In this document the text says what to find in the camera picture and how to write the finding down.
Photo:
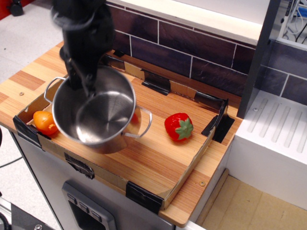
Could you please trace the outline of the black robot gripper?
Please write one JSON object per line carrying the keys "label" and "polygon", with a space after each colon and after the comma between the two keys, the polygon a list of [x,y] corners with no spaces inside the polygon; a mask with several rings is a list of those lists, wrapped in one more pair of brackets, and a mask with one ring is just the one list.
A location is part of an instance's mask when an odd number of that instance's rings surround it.
{"label": "black robot gripper", "polygon": [[104,0],[54,0],[53,22],[62,28],[64,60],[73,90],[82,89],[87,97],[96,94],[98,62],[112,49],[115,29]]}

